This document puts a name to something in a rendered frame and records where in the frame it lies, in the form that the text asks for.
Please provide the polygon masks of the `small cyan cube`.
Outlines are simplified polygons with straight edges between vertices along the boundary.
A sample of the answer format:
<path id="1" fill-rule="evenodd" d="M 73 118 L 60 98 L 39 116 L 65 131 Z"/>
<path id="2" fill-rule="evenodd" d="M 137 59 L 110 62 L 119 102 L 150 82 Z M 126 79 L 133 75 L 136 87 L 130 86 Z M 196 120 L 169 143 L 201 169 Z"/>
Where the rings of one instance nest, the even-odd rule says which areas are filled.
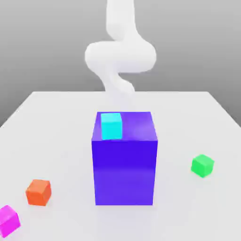
<path id="1" fill-rule="evenodd" d="M 122 118 L 119 112 L 101 113 L 103 140 L 122 139 Z"/>

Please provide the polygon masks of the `small green cube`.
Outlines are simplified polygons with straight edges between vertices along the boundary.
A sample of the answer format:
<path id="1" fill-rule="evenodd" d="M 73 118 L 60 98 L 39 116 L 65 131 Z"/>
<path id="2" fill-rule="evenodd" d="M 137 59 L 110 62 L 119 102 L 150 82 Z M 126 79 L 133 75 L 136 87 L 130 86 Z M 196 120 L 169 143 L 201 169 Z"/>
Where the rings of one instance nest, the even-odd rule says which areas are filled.
<path id="1" fill-rule="evenodd" d="M 212 160 L 210 157 L 200 154 L 193 158 L 191 171 L 200 177 L 206 177 L 211 174 L 214 163 L 214 160 Z"/>

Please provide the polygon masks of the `small orange cube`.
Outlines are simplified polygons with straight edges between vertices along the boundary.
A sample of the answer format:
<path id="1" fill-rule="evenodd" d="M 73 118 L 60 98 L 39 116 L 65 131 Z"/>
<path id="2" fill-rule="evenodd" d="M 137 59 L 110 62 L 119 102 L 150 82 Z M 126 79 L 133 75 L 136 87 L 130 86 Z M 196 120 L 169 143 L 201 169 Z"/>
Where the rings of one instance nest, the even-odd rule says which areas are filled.
<path id="1" fill-rule="evenodd" d="M 51 185 L 48 180 L 34 179 L 26 189 L 29 205 L 46 206 L 51 197 Z"/>

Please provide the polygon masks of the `small magenta cube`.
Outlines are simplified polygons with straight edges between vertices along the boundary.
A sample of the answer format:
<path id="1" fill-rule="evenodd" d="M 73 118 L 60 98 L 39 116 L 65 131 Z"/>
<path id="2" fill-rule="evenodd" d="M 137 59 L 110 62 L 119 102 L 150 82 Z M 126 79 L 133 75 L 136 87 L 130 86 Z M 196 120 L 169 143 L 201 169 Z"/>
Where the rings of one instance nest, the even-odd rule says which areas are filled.
<path id="1" fill-rule="evenodd" d="M 2 238 L 7 237 L 20 226 L 18 214 L 9 205 L 0 208 L 0 236 Z"/>

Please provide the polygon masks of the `large blue box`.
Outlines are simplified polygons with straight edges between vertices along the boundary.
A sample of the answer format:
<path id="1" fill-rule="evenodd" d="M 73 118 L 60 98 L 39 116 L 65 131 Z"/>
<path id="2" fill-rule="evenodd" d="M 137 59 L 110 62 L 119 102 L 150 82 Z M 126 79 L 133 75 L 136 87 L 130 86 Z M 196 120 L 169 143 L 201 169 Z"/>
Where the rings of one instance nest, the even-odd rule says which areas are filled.
<path id="1" fill-rule="evenodd" d="M 152 205 L 158 138 L 150 112 L 121 112 L 122 139 L 102 140 L 97 112 L 91 138 L 96 205 Z"/>

